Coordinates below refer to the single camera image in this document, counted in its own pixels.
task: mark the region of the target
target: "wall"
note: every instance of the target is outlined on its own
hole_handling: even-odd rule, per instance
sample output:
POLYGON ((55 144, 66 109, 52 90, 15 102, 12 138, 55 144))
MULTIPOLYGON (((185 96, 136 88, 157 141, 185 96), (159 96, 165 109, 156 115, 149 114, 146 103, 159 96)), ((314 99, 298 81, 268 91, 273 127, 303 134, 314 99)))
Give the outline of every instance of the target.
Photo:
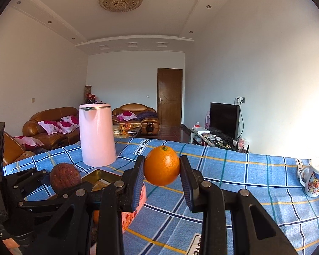
POLYGON ((186 125, 204 123, 210 102, 244 96, 251 152, 319 156, 319 10, 311 0, 229 0, 186 59, 186 125))
POLYGON ((182 52, 126 51, 91 55, 86 83, 92 85, 93 94, 112 108, 140 103, 156 109, 157 68, 183 69, 184 92, 182 52))
POLYGON ((22 135, 22 126, 38 111, 78 107, 87 58, 55 32, 7 7, 0 16, 0 122, 6 122, 5 130, 22 135))

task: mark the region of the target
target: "ceiling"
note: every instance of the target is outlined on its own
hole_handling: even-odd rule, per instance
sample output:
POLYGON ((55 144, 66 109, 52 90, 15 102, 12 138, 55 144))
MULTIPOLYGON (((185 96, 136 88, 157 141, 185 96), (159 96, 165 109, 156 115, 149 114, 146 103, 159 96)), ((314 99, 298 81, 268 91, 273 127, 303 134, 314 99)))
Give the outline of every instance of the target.
POLYGON ((188 43, 185 40, 193 40, 226 1, 143 0, 135 10, 122 13, 104 10, 98 0, 12 0, 10 5, 54 30, 84 52, 94 54, 128 48, 182 50, 180 47, 188 43), (123 43, 120 38, 113 38, 121 36, 124 36, 123 43), (109 49, 102 49, 101 46, 106 45, 107 41, 109 49), (137 47, 129 47, 130 42, 138 42, 137 47), (158 47, 158 42, 168 43, 167 47, 158 47))

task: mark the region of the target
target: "tiled floor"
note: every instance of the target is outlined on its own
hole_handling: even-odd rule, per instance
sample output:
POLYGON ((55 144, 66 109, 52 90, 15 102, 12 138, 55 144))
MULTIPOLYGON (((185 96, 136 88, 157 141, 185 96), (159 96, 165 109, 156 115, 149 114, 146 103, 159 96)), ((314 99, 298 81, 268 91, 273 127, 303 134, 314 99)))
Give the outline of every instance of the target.
POLYGON ((157 136, 142 136, 142 138, 188 143, 190 140, 190 133, 180 127, 161 127, 157 136))

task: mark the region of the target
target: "wooden door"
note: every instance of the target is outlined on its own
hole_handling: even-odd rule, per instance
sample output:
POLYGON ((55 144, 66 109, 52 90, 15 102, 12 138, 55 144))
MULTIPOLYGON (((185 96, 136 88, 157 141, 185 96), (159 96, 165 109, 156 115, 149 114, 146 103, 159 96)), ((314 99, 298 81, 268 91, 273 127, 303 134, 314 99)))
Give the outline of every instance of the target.
POLYGON ((182 69, 157 69, 157 113, 161 126, 181 125, 182 69))

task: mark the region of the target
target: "blue plaid tablecloth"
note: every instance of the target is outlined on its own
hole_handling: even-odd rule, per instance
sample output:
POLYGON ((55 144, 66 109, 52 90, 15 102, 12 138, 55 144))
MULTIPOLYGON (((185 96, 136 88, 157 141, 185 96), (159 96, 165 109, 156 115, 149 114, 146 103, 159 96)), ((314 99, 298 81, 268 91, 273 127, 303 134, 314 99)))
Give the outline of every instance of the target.
MULTIPOLYGON (((300 255, 309 255, 319 243, 319 197, 307 197, 297 176, 297 161, 308 159, 259 154, 241 154, 155 139, 116 138, 117 160, 102 170, 116 174, 132 168, 137 154, 146 156, 154 147, 167 145, 187 155, 192 168, 222 189, 248 189, 263 205, 300 255)), ((4 168, 8 175, 36 167, 51 169, 58 163, 74 164, 84 176, 96 168, 83 163, 80 143, 26 158, 4 168)), ((147 201, 124 233, 125 254, 194 254, 200 237, 202 213, 193 214, 186 206, 178 177, 166 187, 145 181, 147 201)), ((43 200, 53 195, 50 186, 41 186, 26 200, 43 200)), ((230 214, 227 212, 228 254, 233 254, 230 214)))

